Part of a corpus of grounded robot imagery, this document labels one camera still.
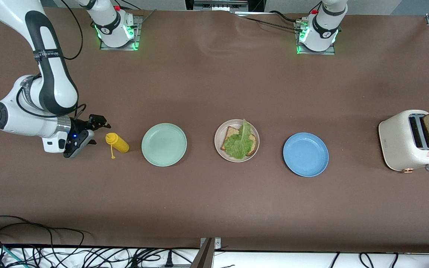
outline white toaster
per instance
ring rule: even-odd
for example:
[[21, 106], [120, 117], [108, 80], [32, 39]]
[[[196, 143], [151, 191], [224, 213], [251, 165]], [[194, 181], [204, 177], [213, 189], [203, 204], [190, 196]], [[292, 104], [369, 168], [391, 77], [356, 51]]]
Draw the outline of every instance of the white toaster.
[[378, 125], [383, 158], [396, 171], [411, 173], [416, 168], [429, 171], [429, 137], [422, 118], [423, 110], [401, 112]]

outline tabletop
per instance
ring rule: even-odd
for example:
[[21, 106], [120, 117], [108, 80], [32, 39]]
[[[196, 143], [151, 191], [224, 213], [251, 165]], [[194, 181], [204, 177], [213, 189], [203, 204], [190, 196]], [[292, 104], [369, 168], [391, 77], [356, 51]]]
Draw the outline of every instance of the tabletop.
[[[70, 12], [46, 12], [64, 54], [75, 55]], [[0, 215], [87, 230], [90, 245], [199, 246], [199, 237], [219, 236], [227, 249], [429, 252], [429, 172], [388, 169], [377, 131], [398, 112], [429, 111], [423, 17], [346, 16], [336, 55], [320, 56], [296, 54], [289, 30], [221, 11], [156, 11], [138, 51], [100, 51], [88, 14], [75, 14], [84, 45], [66, 63], [87, 103], [81, 118], [104, 115], [112, 129], [97, 130], [98, 144], [75, 159], [45, 153], [39, 137], [0, 131]], [[255, 17], [289, 26], [274, 14]], [[36, 73], [29, 44], [0, 23], [0, 99]], [[220, 124], [242, 118], [260, 147], [230, 163], [213, 138]], [[145, 132], [162, 122], [188, 140], [174, 166], [153, 166], [141, 152]], [[108, 132], [130, 151], [111, 159]], [[299, 132], [329, 151], [314, 178], [283, 161], [284, 142]], [[6, 242], [47, 243], [37, 234], [14, 230]]]

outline black band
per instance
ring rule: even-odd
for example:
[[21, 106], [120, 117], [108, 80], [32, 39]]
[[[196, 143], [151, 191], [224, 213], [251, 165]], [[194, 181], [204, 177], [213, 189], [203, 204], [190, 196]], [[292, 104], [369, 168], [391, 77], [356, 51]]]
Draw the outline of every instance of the black band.
[[36, 61], [42, 61], [42, 59], [49, 58], [61, 58], [63, 52], [60, 49], [40, 49], [32, 52]]
[[107, 25], [99, 25], [99, 24], [95, 24], [95, 26], [97, 27], [97, 29], [99, 29], [99, 31], [102, 34], [112, 34], [112, 31], [117, 28], [117, 26], [119, 26], [120, 24], [120, 13], [117, 13], [117, 17], [115, 18], [115, 20]]
[[319, 33], [320, 38], [322, 38], [322, 39], [327, 39], [327, 38], [331, 37], [332, 34], [335, 34], [335, 32], [337, 31], [337, 29], [339, 28], [339, 26], [335, 27], [334, 29], [325, 29], [325, 28], [321, 27], [317, 23], [317, 15], [314, 17], [314, 19], [312, 20], [312, 22], [314, 23], [314, 29], [315, 29], [315, 31]]
[[95, 5], [95, 1], [96, 0], [89, 0], [89, 2], [87, 3], [87, 5], [85, 5], [85, 6], [79, 5], [79, 6], [81, 6], [85, 10], [91, 10], [92, 7], [94, 7], [94, 5]]
[[344, 12], [345, 12], [345, 7], [344, 7], [344, 10], [342, 10], [341, 12], [332, 12], [332, 11], [327, 10], [327, 8], [325, 8], [325, 6], [324, 6], [324, 2], [322, 2], [322, 10], [323, 10], [327, 15], [330, 15], [330, 16], [340, 16], [340, 15], [344, 14]]

